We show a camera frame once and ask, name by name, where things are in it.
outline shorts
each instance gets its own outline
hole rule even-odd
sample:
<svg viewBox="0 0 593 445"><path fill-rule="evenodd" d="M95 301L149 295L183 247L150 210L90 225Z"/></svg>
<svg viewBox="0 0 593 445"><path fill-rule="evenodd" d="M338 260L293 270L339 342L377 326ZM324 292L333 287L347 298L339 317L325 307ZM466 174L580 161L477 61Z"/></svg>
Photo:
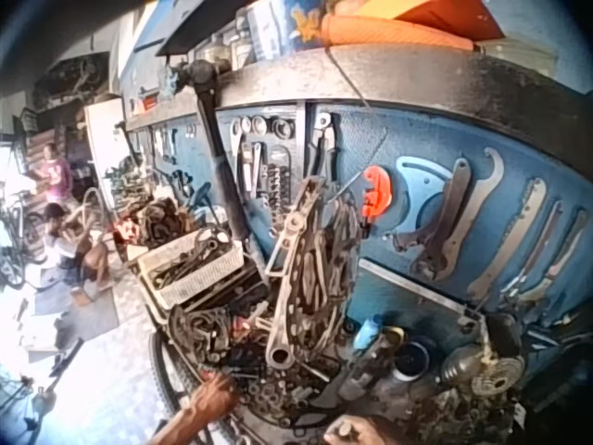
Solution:
<svg viewBox="0 0 593 445"><path fill-rule="evenodd" d="M73 211L75 211L77 208L79 208L81 206L81 204L76 199L74 199L74 197L71 194L68 194L67 197L60 197L60 198L51 197L48 195L47 202L55 202L56 204L59 204L68 213L72 213Z"/></svg>
<svg viewBox="0 0 593 445"><path fill-rule="evenodd" d="M69 286L78 286L86 279L96 280L96 271L84 267L83 260L84 254L82 253L77 253L74 258L62 258L58 267L65 271L64 283Z"/></svg>

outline orange object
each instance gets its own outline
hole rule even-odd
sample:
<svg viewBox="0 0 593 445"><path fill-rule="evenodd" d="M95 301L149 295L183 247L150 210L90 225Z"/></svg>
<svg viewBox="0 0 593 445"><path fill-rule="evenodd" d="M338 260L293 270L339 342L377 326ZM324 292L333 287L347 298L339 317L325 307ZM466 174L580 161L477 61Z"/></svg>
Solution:
<svg viewBox="0 0 593 445"><path fill-rule="evenodd" d="M457 35L400 20L330 16L323 18L326 45L424 44L473 50L473 42Z"/></svg>
<svg viewBox="0 0 593 445"><path fill-rule="evenodd" d="M365 190L362 203L362 216L373 218L380 216L391 204L391 179L389 173L378 165L370 165L362 174L372 183L372 188Z"/></svg>
<svg viewBox="0 0 593 445"><path fill-rule="evenodd" d="M481 0L369 0L356 15L417 23L474 42L505 36Z"/></svg>

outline white shirt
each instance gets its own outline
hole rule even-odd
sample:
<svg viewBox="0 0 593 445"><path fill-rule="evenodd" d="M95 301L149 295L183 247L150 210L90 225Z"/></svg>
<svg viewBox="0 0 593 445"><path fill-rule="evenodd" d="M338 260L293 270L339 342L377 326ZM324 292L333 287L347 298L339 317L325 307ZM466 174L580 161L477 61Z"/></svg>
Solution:
<svg viewBox="0 0 593 445"><path fill-rule="evenodd" d="M62 257L74 258L76 256L77 244L72 243L63 236L45 234L44 244L47 261L55 266L61 263Z"/></svg>

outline blue bottle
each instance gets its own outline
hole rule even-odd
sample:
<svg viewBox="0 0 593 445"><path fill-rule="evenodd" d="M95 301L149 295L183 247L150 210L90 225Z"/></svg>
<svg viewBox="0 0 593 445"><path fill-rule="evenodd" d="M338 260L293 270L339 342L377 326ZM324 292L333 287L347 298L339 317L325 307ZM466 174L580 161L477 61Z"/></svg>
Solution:
<svg viewBox="0 0 593 445"><path fill-rule="evenodd" d="M360 331L354 337L353 347L355 350L366 350L376 340L383 327L383 318L381 315L374 315L367 318Z"/></svg>

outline person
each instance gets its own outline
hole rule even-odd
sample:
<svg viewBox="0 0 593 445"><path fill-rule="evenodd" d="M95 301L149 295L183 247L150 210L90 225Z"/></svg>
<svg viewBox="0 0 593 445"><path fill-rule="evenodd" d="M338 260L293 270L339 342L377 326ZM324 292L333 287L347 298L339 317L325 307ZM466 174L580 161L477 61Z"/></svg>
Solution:
<svg viewBox="0 0 593 445"><path fill-rule="evenodd" d="M229 414L239 401L233 380L218 374L200 385L183 407L148 442L149 445L185 445L202 429Z"/></svg>
<svg viewBox="0 0 593 445"><path fill-rule="evenodd" d="M202 384L187 407L175 416L148 442L148 445L186 445L209 423L228 415L239 401L233 380L218 374ZM342 437L342 426L348 425L348 437ZM329 445L410 445L383 418L342 415L323 436Z"/></svg>
<svg viewBox="0 0 593 445"><path fill-rule="evenodd" d="M47 202L57 203L69 212L75 211L80 204L71 193L72 173L68 162L60 156L54 143L44 147L44 157L45 164L37 173L49 179L49 188L45 193Z"/></svg>
<svg viewBox="0 0 593 445"><path fill-rule="evenodd" d="M78 285L86 278L96 281L99 290L110 284L105 243L99 242L92 246L90 240L91 227L95 223L95 216L89 215L82 233L77 237L68 236L65 228L78 218L83 208L75 210L66 220L66 212L55 203L45 207L45 252L49 261L66 271L64 282Z"/></svg>

